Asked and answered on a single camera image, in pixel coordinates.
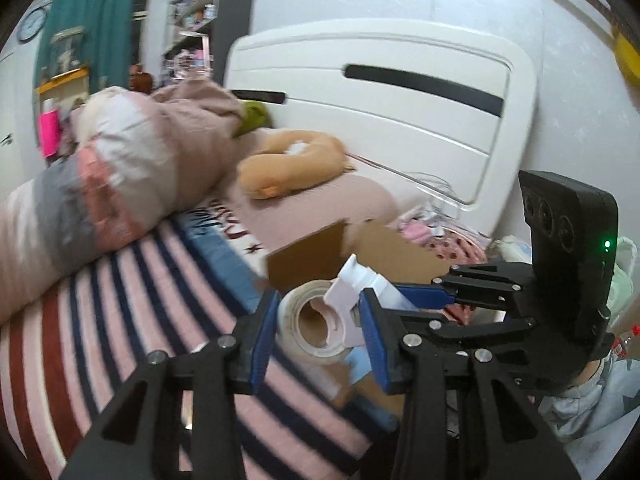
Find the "clear tape roll dispenser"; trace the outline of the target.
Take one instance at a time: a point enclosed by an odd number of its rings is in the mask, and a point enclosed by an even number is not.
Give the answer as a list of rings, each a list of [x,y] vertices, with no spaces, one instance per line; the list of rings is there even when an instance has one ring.
[[[329,365],[364,345],[354,315],[356,292],[340,280],[314,280],[290,290],[278,307],[277,337],[292,359]]]

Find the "pink plastic bottle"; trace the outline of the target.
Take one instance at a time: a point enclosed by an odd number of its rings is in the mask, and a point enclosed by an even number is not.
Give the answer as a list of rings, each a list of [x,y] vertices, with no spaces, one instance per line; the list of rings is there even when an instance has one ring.
[[[58,154],[62,138],[62,128],[58,110],[42,113],[39,116],[39,140],[41,154],[45,159]]]

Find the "pink polka dot cloth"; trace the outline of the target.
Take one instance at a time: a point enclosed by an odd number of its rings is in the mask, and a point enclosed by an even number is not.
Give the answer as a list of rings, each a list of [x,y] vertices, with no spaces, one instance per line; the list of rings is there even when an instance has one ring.
[[[424,247],[434,252],[440,260],[453,264],[475,264],[488,261],[486,249],[488,238],[456,228],[437,228],[425,242]]]

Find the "brown cardboard box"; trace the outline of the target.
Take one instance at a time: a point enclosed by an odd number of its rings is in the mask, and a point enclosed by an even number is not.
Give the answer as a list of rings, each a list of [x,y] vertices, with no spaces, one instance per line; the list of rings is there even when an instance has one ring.
[[[368,221],[347,234],[345,221],[337,221],[272,252],[266,259],[268,282],[283,298],[305,283],[336,280],[351,254],[395,286],[426,285],[436,276],[447,273],[454,264],[440,260],[424,246],[405,240],[399,233],[403,223],[383,226]],[[334,405],[342,406],[358,393],[375,401],[382,398],[382,391],[374,385],[370,367],[363,358],[364,345],[353,348],[344,359],[329,365],[291,359],[311,374],[312,381]]]

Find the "pink pouch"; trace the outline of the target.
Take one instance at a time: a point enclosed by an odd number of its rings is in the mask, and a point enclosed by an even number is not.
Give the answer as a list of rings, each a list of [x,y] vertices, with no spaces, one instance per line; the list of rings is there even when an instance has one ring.
[[[400,235],[409,242],[427,246],[444,235],[441,226],[428,226],[422,221],[411,219],[399,227]]]

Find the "striped fleece blanket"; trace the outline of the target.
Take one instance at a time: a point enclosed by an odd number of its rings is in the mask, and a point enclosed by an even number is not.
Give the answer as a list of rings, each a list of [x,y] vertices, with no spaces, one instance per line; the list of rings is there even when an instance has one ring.
[[[196,351],[257,307],[266,248],[220,200],[60,281],[1,330],[1,420],[29,465],[55,479],[81,438],[154,350]],[[346,479],[397,420],[363,396],[333,399],[318,368],[273,352],[256,396],[240,396],[251,479]]]

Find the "white bed headboard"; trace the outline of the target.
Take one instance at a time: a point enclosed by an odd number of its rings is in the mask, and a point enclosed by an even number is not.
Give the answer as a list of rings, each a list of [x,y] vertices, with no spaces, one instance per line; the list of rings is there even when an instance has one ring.
[[[400,18],[342,18],[236,40],[224,83],[278,128],[321,130],[447,214],[497,226],[535,115],[537,74],[513,42]]]

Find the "pink ribbed pillow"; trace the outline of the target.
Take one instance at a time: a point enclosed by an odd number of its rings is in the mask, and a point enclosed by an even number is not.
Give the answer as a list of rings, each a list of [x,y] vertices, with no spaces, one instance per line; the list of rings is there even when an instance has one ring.
[[[344,220],[346,233],[367,220],[392,220],[399,214],[398,200],[388,186],[366,174],[363,166],[350,159],[354,170],[336,179],[288,196],[271,200],[252,200],[245,195],[236,176],[239,162],[258,150],[268,133],[282,130],[256,130],[220,144],[224,173],[214,187],[214,196],[232,218],[259,240],[267,250],[276,250]]]

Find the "tan plush toy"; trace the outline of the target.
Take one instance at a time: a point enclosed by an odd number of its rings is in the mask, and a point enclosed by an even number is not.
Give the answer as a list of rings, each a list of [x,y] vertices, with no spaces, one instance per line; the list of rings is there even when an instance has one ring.
[[[308,190],[354,170],[344,144],[314,130],[266,134],[253,155],[236,167],[241,191],[252,200],[271,200]]]

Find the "rolled striped duvet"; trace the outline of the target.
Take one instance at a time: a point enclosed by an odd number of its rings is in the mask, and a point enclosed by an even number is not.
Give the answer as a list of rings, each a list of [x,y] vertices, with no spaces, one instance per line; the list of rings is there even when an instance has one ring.
[[[1,204],[1,318],[163,218],[232,166],[243,104],[206,77],[150,96],[112,87],[78,112],[78,147]]]

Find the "green plush toy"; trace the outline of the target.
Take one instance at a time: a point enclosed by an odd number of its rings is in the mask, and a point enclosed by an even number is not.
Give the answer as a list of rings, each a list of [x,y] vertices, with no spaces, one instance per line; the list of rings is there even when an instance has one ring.
[[[268,108],[260,101],[243,101],[244,118],[239,129],[233,135],[235,138],[244,136],[259,128],[270,128],[272,126]]]

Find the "yellow wooden shelf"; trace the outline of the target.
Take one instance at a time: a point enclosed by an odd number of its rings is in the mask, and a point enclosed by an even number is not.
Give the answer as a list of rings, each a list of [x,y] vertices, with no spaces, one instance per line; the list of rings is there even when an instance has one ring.
[[[34,90],[35,110],[44,112],[44,102],[52,99],[62,108],[71,108],[77,99],[87,101],[90,96],[90,70],[87,64],[54,76]]]

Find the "cluttered shelf unit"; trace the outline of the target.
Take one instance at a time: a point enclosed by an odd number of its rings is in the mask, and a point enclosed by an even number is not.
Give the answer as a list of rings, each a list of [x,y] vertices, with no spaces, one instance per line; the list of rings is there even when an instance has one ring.
[[[201,72],[221,84],[232,44],[250,32],[253,0],[171,0],[160,84]]]

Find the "teal curtain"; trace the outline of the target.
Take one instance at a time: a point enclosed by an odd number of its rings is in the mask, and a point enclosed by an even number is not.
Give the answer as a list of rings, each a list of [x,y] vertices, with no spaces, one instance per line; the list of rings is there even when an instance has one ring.
[[[52,0],[40,35],[32,82],[58,68],[58,49],[52,38],[62,30],[81,27],[84,33],[74,47],[75,58],[89,66],[89,90],[129,84],[132,63],[131,22],[134,0]]]

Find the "round wall clock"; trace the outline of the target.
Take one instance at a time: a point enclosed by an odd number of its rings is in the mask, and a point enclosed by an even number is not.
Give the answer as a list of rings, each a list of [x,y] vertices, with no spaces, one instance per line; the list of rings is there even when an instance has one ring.
[[[48,17],[48,10],[45,6],[38,6],[38,8],[29,11],[23,18],[23,21],[18,25],[17,29],[17,41],[20,44],[28,44],[35,36],[40,33],[46,24]]]

